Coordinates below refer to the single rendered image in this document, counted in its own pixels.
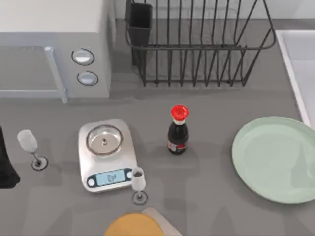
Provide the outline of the narrow wine glass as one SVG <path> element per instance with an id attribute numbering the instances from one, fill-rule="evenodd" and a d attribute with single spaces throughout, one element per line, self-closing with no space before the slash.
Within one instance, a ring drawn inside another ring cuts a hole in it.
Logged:
<path id="1" fill-rule="evenodd" d="M 132 200 L 137 205 L 143 205 L 148 199 L 147 193 L 144 191 L 146 187 L 145 174 L 142 168 L 136 167 L 132 170 L 131 187 L 134 191 Z"/>

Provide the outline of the black cutlery holder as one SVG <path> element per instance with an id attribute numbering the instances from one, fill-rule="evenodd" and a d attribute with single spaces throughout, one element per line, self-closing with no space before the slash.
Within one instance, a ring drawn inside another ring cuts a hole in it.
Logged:
<path id="1" fill-rule="evenodd" d="M 152 28 L 153 7 L 148 3 L 126 0 L 125 20 L 131 45 L 147 47 Z"/>

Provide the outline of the pale green plate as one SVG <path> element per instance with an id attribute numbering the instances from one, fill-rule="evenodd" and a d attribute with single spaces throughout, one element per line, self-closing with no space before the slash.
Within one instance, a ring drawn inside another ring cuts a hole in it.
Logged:
<path id="1" fill-rule="evenodd" d="M 315 130 L 285 117 L 254 119 L 239 129 L 231 160 L 243 183 L 281 204 L 315 200 Z"/>

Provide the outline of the dark sauce bottle red cap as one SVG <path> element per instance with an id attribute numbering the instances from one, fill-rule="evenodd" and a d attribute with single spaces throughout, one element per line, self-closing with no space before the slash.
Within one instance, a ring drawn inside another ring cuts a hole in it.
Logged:
<path id="1" fill-rule="evenodd" d="M 171 109 L 173 121 L 168 130 L 168 149 L 173 155 L 181 155 L 187 149 L 189 138 L 186 118 L 189 115 L 189 109 L 184 105 L 175 105 Z"/>

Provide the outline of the microwave oven door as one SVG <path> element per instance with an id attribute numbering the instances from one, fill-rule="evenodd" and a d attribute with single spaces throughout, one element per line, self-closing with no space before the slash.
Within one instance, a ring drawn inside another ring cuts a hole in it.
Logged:
<path id="1" fill-rule="evenodd" d="M 67 89 L 55 50 L 41 46 L 0 46 L 0 99 L 61 99 Z"/>

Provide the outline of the wide wine glass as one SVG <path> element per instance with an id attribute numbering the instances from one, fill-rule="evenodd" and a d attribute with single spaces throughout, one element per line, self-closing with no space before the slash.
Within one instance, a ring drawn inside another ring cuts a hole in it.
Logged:
<path id="1" fill-rule="evenodd" d="M 24 129 L 17 134 L 17 139 L 21 148 L 34 157 L 31 167 L 35 171 L 42 171 L 46 169 L 48 166 L 48 160 L 44 156 L 38 155 L 38 142 L 34 134 L 30 130 Z"/>

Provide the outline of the silver kitchen scale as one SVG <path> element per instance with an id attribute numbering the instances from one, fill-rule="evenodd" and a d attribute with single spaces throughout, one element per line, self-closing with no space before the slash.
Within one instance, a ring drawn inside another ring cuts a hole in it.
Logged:
<path id="1" fill-rule="evenodd" d="M 78 132 L 81 182 L 92 193 L 131 186 L 137 167 L 128 125 L 121 119 L 84 124 Z"/>

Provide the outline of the microwave knob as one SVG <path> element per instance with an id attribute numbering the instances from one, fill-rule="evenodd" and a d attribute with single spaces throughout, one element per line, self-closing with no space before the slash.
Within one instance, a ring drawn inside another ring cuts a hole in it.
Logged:
<path id="1" fill-rule="evenodd" d="M 94 86 L 98 83 L 98 76 L 91 71 L 85 71 L 77 74 L 77 81 L 84 86 Z"/>
<path id="2" fill-rule="evenodd" d="M 72 51 L 71 58 L 76 64 L 81 66 L 91 65 L 95 60 L 94 54 L 88 49 Z"/>

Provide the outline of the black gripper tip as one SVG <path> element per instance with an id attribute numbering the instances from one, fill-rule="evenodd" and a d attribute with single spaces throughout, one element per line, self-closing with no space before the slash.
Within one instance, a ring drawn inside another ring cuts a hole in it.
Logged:
<path id="1" fill-rule="evenodd" d="M 0 189 L 12 189 L 20 180 L 8 157 L 2 127 L 0 126 Z"/>

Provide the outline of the orange round bowl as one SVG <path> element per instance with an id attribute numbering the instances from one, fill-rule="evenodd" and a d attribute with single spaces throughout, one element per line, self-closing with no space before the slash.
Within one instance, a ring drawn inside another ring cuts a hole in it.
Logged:
<path id="1" fill-rule="evenodd" d="M 128 213 L 114 220 L 103 236 L 165 236 L 161 226 L 142 213 Z"/>

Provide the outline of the pale microwave oven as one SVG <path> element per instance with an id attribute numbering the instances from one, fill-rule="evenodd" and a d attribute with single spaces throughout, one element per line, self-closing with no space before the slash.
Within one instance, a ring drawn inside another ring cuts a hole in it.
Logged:
<path id="1" fill-rule="evenodd" d="M 0 0 L 0 46 L 52 47 L 68 101 L 109 97 L 115 34 L 112 0 Z M 94 54 L 91 65 L 72 60 L 79 49 Z M 98 76 L 96 85 L 77 81 L 85 71 Z"/>

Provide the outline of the beige flat board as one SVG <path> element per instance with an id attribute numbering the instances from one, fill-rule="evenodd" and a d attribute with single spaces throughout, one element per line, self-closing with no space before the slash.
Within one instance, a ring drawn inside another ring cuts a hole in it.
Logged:
<path id="1" fill-rule="evenodd" d="M 143 214 L 155 220 L 161 227 L 165 236 L 183 236 L 160 212 L 153 207 L 142 211 Z"/>

